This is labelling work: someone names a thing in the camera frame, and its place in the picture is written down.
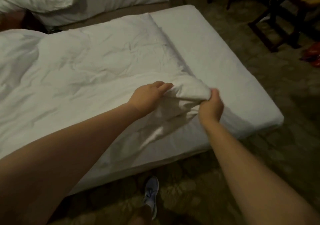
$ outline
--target mattress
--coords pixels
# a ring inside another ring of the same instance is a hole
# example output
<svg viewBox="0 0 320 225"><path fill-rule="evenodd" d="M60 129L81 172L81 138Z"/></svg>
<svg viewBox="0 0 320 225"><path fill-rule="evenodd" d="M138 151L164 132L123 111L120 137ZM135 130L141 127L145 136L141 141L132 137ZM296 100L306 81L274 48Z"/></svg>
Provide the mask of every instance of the mattress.
<svg viewBox="0 0 320 225"><path fill-rule="evenodd" d="M151 13L156 24L185 61L191 74L208 86L220 89L225 103L223 122L236 123L229 131L236 138L283 123L283 115L272 99L195 7L186 5ZM86 27L87 31L94 26ZM149 144L140 153L94 167L70 194L134 175L178 159L209 150L207 136L198 117L165 138Z"/></svg>
<svg viewBox="0 0 320 225"><path fill-rule="evenodd" d="M169 0L77 0L76 4L67 9L43 14L34 13L34 15L45 26L54 27L86 20L102 12L167 1Z"/></svg>

